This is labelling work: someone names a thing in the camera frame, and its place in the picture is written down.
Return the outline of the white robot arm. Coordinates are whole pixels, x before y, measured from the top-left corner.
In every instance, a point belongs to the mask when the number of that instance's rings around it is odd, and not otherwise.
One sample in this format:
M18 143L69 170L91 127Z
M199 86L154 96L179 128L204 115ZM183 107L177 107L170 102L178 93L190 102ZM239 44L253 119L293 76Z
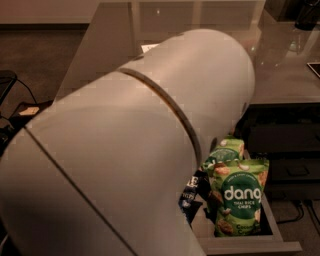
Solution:
M21 256L205 256L178 200L254 84L243 46L201 29L55 102L1 160L1 219Z

